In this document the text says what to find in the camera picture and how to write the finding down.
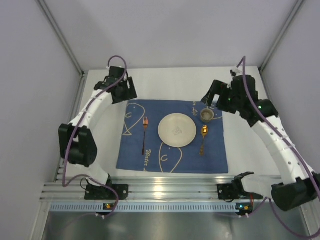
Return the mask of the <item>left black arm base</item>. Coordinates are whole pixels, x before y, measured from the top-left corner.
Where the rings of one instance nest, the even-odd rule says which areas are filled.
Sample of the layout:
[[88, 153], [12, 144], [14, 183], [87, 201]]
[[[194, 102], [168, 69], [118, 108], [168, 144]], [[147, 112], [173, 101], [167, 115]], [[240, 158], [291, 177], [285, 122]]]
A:
[[[88, 179], [86, 181], [85, 187], [85, 200], [97, 201], [97, 200], [116, 200], [116, 194], [110, 189], [106, 189], [103, 186], [92, 184]], [[113, 189], [119, 200], [125, 200], [129, 195], [129, 185], [128, 184], [114, 184], [111, 178], [106, 182], [106, 185]]]

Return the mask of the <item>speckled ceramic cup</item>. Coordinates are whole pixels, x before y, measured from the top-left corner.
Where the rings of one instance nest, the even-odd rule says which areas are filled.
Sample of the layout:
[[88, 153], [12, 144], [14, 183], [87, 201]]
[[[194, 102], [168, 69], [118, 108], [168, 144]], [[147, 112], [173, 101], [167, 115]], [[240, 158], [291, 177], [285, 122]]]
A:
[[214, 112], [209, 108], [204, 108], [200, 112], [200, 119], [203, 123], [209, 123], [214, 119]]

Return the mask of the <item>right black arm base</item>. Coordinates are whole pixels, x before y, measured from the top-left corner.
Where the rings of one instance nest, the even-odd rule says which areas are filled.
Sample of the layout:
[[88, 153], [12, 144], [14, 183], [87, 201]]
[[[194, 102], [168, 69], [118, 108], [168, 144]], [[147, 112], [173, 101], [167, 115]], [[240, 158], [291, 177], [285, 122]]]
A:
[[217, 184], [218, 199], [228, 203], [234, 200], [250, 200], [251, 197], [253, 197], [254, 200], [262, 200], [262, 195], [245, 191], [241, 182], [244, 177], [253, 174], [253, 172], [247, 171], [235, 176], [231, 183]]

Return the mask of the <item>cream ceramic plate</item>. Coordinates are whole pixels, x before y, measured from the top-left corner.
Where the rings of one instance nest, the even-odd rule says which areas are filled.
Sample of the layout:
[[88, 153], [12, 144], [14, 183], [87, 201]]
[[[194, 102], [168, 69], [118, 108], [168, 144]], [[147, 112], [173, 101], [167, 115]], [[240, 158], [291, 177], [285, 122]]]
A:
[[161, 141], [173, 148], [183, 148], [191, 144], [197, 134], [195, 122], [182, 113], [165, 116], [158, 125]]

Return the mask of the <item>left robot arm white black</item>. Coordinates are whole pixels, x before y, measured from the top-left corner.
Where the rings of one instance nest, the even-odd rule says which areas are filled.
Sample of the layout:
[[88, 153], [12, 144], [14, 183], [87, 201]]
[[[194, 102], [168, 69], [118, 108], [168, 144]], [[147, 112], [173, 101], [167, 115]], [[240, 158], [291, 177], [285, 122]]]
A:
[[110, 175], [96, 161], [98, 147], [93, 130], [109, 106], [137, 97], [133, 78], [129, 77], [126, 68], [110, 66], [108, 75], [94, 86], [89, 100], [77, 116], [68, 124], [59, 126], [60, 157], [64, 159], [63, 186], [70, 184], [66, 181], [68, 165], [79, 168], [77, 177], [84, 177], [95, 186], [107, 184]]

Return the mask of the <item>blue placemat cloth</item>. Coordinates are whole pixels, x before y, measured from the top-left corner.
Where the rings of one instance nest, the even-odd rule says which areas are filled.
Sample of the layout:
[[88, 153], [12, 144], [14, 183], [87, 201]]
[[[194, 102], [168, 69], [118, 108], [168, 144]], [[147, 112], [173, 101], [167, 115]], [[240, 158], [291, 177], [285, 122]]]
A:
[[[171, 174], [227, 174], [229, 172], [224, 138], [223, 113], [211, 106], [214, 118], [207, 123], [208, 135], [202, 143], [200, 113], [206, 106], [200, 101], [131, 100], [127, 103], [120, 149], [116, 167], [120, 170]], [[167, 115], [179, 113], [190, 117], [196, 125], [195, 139], [185, 147], [170, 147], [158, 134], [160, 121]], [[144, 127], [145, 152], [142, 155]]]

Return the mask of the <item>copper spoon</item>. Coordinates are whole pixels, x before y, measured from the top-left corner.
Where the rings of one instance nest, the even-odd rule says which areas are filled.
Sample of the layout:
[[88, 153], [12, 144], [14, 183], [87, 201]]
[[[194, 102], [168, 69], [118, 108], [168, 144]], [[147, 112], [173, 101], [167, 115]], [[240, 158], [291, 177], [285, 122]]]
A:
[[203, 156], [204, 155], [204, 148], [205, 148], [205, 137], [208, 134], [209, 129], [207, 125], [203, 125], [201, 128], [201, 136], [202, 136], [202, 142], [201, 142], [201, 146], [200, 146], [200, 151], [199, 151], [199, 155]]

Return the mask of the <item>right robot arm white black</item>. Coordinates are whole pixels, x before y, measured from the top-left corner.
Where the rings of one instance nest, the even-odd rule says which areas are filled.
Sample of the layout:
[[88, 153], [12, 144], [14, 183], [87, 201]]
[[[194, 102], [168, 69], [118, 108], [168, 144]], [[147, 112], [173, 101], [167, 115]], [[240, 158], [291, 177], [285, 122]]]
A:
[[214, 80], [201, 102], [214, 104], [222, 112], [239, 113], [260, 137], [280, 173], [280, 183], [249, 171], [235, 176], [232, 184], [237, 195], [270, 198], [285, 212], [318, 198], [320, 175], [297, 156], [278, 111], [270, 100], [259, 99], [252, 76], [235, 76], [231, 83]]

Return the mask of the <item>copper fork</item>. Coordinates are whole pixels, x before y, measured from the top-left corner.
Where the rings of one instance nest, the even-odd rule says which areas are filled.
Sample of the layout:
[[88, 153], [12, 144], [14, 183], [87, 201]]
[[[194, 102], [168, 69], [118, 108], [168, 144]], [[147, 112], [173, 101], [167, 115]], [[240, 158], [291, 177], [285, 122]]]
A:
[[142, 144], [142, 152], [141, 152], [142, 155], [145, 154], [146, 132], [147, 132], [148, 125], [149, 125], [148, 117], [144, 116], [143, 117], [143, 144]]

